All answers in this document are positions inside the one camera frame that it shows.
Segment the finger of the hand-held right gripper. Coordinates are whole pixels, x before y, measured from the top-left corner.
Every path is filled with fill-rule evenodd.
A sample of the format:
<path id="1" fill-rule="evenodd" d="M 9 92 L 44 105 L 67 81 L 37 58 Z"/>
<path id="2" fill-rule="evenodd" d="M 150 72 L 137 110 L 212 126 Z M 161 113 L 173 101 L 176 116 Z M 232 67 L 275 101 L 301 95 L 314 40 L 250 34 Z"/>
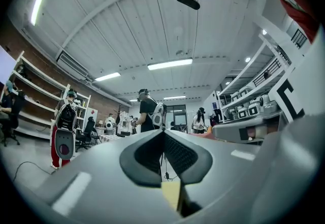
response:
<path id="1" fill-rule="evenodd" d="M 268 134 L 281 131 L 287 123 L 286 116 L 280 110 L 216 125 L 212 133 L 226 142 L 261 145 Z"/>

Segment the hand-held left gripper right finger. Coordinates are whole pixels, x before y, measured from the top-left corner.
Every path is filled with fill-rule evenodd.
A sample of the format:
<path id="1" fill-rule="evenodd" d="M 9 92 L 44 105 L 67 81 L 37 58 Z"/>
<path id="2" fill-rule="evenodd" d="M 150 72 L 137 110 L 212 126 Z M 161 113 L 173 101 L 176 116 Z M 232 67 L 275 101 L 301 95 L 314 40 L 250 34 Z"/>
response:
<path id="1" fill-rule="evenodd" d="M 269 134 L 242 175 L 220 181 L 212 166 L 180 189 L 180 219 L 167 224 L 316 224 L 324 188 L 324 116 L 304 116 Z"/>

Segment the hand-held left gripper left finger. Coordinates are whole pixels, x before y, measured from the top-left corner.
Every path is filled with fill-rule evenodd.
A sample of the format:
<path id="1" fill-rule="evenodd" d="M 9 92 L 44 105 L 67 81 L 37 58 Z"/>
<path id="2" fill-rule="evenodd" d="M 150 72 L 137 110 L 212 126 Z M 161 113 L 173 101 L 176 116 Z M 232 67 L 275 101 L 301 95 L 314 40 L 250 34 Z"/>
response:
<path id="1" fill-rule="evenodd" d="M 181 219 L 160 188 L 134 184 L 120 167 L 122 151 L 149 136 L 96 145 L 49 176 L 24 200 L 45 224 L 174 224 Z"/>

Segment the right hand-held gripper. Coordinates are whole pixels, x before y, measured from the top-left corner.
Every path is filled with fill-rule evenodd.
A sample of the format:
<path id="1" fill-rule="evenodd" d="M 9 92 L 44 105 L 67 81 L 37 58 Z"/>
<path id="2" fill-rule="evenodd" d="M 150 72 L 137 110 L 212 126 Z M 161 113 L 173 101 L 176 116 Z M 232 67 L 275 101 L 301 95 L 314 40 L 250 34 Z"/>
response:
<path id="1" fill-rule="evenodd" d="M 325 29 L 320 26 L 307 53 L 291 64 L 270 91 L 287 121 L 312 117 L 325 122 Z"/>

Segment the pink checkered cloth table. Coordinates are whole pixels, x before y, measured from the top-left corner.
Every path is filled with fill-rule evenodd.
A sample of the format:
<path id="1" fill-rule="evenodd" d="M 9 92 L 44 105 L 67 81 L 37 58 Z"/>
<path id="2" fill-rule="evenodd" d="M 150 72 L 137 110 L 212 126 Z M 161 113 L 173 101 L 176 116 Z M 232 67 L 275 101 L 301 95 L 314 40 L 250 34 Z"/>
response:
<path id="1" fill-rule="evenodd" d="M 124 136 L 118 135 L 99 135 L 99 139 L 101 143 L 110 142 L 114 140 L 124 139 Z"/>

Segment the white metal shelf rack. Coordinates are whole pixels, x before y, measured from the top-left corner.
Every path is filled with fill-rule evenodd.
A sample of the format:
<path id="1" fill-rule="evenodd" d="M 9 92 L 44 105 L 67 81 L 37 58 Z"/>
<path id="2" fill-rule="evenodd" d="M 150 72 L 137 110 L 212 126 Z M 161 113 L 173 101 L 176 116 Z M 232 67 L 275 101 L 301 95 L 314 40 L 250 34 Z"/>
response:
<path id="1" fill-rule="evenodd" d="M 290 62 L 266 36 L 259 34 L 261 45 L 239 74 L 225 84 L 218 96 L 222 122 L 230 120 L 230 112 L 244 107 L 279 81 Z"/>

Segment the black office chair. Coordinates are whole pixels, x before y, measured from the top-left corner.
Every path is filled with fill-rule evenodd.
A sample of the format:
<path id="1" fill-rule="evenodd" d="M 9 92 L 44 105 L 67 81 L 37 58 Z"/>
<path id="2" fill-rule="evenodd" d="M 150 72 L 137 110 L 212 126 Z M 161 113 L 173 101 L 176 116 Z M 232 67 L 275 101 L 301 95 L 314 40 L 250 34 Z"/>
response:
<path id="1" fill-rule="evenodd" d="M 88 149 L 98 144 L 100 137 L 95 129 L 95 120 L 91 116 L 88 118 L 85 129 L 76 130 L 75 152 L 80 148 Z"/>

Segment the round wooden table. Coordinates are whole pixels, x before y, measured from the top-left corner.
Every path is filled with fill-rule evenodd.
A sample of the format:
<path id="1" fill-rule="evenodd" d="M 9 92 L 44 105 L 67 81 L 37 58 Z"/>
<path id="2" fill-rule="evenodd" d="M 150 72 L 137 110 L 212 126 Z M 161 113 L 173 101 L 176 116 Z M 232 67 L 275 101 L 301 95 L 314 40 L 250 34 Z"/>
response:
<path id="1" fill-rule="evenodd" d="M 179 197 L 181 191 L 180 181 L 167 181 L 161 183 L 161 189 L 164 198 L 167 200 L 170 207 L 177 211 L 179 204 Z"/>

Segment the white wall shelf unit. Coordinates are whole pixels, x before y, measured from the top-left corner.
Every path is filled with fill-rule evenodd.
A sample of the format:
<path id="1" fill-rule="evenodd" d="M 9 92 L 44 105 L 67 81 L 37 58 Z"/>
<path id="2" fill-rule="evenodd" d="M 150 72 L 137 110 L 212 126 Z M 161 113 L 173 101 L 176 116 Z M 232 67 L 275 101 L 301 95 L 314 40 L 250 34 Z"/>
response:
<path id="1" fill-rule="evenodd" d="M 50 140 L 55 123 L 55 107 L 60 100 L 66 98 L 70 88 L 77 90 L 77 126 L 80 130 L 84 129 L 90 95 L 80 92 L 75 82 L 57 80 L 38 68 L 26 58 L 24 51 L 13 57 L 9 51 L 0 49 L 0 69 L 5 68 L 6 61 L 9 67 L 0 73 L 14 84 L 14 95 L 18 95 L 21 90 L 26 100 L 19 112 L 19 126 L 15 132 Z"/>

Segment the wall air conditioner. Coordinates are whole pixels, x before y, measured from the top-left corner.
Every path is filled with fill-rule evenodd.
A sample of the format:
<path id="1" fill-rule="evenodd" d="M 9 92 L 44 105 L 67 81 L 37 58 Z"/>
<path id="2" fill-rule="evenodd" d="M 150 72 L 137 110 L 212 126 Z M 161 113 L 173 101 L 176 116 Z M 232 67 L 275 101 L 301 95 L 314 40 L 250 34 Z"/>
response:
<path id="1" fill-rule="evenodd" d="M 88 71 L 81 64 L 76 62 L 69 54 L 64 50 L 61 51 L 56 59 L 57 65 L 63 69 L 66 73 L 70 74 L 78 80 L 87 80 Z"/>

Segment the wall screen pink picture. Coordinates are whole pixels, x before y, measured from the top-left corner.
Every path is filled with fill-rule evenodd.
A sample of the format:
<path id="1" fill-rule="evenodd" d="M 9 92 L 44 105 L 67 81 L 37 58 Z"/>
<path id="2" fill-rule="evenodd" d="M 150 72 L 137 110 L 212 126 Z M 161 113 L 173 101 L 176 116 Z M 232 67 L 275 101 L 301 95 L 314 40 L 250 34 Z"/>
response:
<path id="1" fill-rule="evenodd" d="M 5 84 L 14 70 L 16 60 L 0 46 L 0 83 Z"/>

